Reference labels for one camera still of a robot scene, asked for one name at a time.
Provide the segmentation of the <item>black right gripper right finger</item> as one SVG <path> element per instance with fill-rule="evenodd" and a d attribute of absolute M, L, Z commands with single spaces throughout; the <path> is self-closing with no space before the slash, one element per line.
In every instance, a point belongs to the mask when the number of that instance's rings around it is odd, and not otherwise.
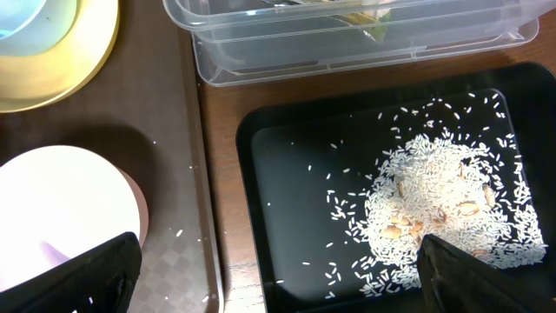
<path fill-rule="evenodd" d="M 433 313 L 543 313 L 555 300 L 429 234 L 422 241 L 417 268 L 424 302 Z"/>

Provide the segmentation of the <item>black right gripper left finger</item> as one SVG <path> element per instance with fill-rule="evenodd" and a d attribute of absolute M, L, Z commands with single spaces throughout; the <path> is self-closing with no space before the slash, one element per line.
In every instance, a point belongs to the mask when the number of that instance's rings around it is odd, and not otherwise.
<path fill-rule="evenodd" d="M 125 232 L 1 293 L 2 313 L 126 313 L 140 275 L 142 251 Z"/>

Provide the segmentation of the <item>pile of rice and nuts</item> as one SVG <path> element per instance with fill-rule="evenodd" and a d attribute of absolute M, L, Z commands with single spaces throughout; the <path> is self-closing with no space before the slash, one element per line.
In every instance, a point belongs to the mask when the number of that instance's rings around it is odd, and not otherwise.
<path fill-rule="evenodd" d="M 377 120 L 393 144 L 372 161 L 363 188 L 326 188 L 325 218 L 364 249 L 342 269 L 324 270 L 325 297 L 348 278 L 362 297 L 420 287 L 417 255 L 432 234 L 497 269 L 543 263 L 543 237 L 514 130 L 495 131 L 509 115 L 494 91 L 466 92 L 402 105 Z"/>

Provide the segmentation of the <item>yellow green snack wrapper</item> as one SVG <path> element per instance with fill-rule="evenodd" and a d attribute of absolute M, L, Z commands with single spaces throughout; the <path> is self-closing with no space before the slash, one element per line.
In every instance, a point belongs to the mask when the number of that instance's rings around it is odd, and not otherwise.
<path fill-rule="evenodd" d="M 261 0 L 270 7 L 284 7 L 309 3 L 331 3 L 334 0 Z M 387 34 L 387 26 L 378 23 L 389 22 L 392 17 L 390 9 L 354 12 L 328 16 L 346 26 L 360 26 L 360 31 L 372 41 L 383 42 Z"/>

